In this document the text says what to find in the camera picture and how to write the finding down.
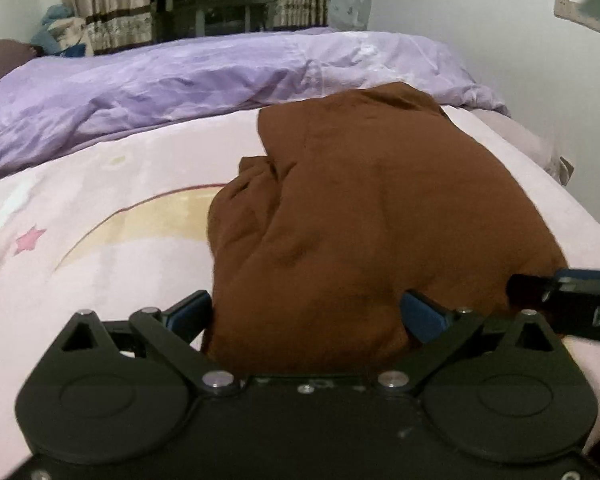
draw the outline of star print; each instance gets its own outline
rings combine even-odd
[[[22,251],[32,251],[36,248],[36,244],[38,243],[38,238],[40,238],[46,229],[36,229],[36,226],[33,226],[29,231],[23,234],[20,238],[16,240],[16,254],[20,254]]]

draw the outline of wall outlet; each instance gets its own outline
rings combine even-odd
[[[580,12],[580,4],[571,0],[555,0],[554,16],[600,32],[600,20]]]

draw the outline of brown pillow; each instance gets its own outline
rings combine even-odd
[[[0,40],[0,79],[38,56],[36,49],[15,40]]]

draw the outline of clothes pile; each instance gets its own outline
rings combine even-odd
[[[93,56],[86,20],[75,16],[71,7],[49,7],[40,23],[41,28],[30,43],[41,47],[48,56]]]

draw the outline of brown towel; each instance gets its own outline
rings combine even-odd
[[[239,374],[345,372],[407,343],[398,300],[506,307],[510,275],[566,263],[506,168],[402,83],[260,112],[267,156],[215,198],[214,323]]]

